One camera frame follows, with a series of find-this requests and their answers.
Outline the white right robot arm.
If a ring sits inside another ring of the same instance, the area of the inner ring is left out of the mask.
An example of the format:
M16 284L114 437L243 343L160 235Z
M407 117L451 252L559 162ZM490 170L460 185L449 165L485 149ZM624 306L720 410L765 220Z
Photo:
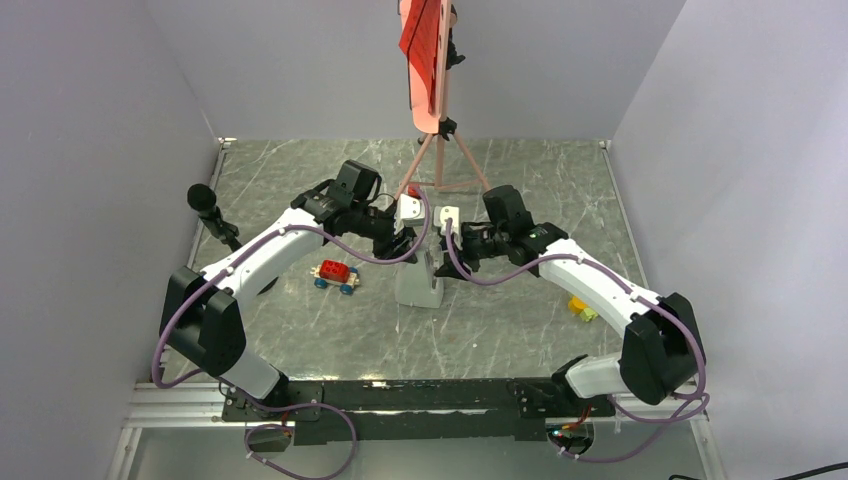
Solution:
M513 277L530 273L578 297L619 335L621 349L579 356L556 370L554 407L576 415L591 398L631 394L648 405L670 396L701 399L706 394L706 358L691 302L682 294L661 295L626 279L588 254L563 229L538 223L511 185L483 196L488 218L463 222L453 206L434 211L446 260L441 277L480 286L484 259L505 257Z

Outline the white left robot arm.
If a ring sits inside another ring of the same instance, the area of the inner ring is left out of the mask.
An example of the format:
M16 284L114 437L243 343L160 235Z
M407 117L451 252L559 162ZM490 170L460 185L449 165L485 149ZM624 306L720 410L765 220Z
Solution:
M264 420L291 405L289 377L251 350L242 311L260 292L302 257L328 243L343 248L345 234L373 243L368 262L392 265L411 261L424 238L411 223L432 217L425 192L401 193L385 210L374 206L380 174L353 160L337 176L299 194L260 235L200 271L181 267L167 284L151 377L159 388L161 357L171 349L206 373L239 389L248 407Z

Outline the red blue toy car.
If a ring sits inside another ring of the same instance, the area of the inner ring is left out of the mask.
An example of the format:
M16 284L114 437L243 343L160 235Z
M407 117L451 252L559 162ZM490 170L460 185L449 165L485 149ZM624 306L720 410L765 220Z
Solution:
M313 267L311 274L316 288L336 286L343 295L353 295L360 283L359 272L355 267L329 259Z

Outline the pink tripod music stand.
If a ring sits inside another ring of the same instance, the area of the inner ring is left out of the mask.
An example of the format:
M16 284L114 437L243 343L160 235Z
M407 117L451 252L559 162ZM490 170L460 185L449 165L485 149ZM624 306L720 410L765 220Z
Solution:
M465 56L457 50L453 29L458 20L456 8L451 1L442 2L442 17L440 24L439 49L437 55L437 86L436 86L436 112L427 114L417 108L410 108L410 93L409 93L409 78L407 70L407 61L404 57L407 71L408 83L408 104L412 114L414 127L419 131L418 138L419 149L408 168L404 177L399 183L394 194L396 198L401 193L406 193L410 186L415 189L421 189L427 184L425 182L415 182L413 176L416 174L418 167L423 161L425 155L430 149L435 150L435 167L434 180L429 185L437 191L449 191L464 188L474 184L480 185L485 191L491 188L491 184L483 172L483 168L478 164L470 148L465 140L458 132L458 124L449 117L449 93L450 93L450 78L452 69L465 61ZM455 142L459 150L470 164L476 178L460 183L448 184L444 178L445 164L445 148L449 142Z

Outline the yellow green toy block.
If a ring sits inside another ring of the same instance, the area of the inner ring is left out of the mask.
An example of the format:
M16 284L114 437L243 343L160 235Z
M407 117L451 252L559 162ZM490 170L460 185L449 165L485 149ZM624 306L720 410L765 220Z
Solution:
M572 296L567 304L568 309L583 322L591 322L598 317L598 313L577 296Z

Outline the black microphone on stand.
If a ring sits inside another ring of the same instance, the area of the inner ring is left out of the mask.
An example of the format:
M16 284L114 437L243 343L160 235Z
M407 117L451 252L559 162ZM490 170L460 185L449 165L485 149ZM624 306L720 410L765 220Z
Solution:
M210 235L226 245L231 252L242 247L239 229L223 219L215 192L207 185L194 184L187 190L187 203L208 229Z

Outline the red sheet music folder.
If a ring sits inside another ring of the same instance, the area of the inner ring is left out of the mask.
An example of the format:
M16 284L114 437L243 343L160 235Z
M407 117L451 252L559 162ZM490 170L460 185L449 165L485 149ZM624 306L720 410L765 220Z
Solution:
M410 108L436 112L437 55L442 2L400 1L399 49L407 61Z

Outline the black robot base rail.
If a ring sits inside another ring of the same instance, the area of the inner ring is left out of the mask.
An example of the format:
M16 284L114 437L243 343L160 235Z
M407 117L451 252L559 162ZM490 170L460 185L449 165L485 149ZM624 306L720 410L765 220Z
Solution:
M291 381L297 446L357 439L510 437L544 441L579 419L611 418L605 396L580 399L548 377Z

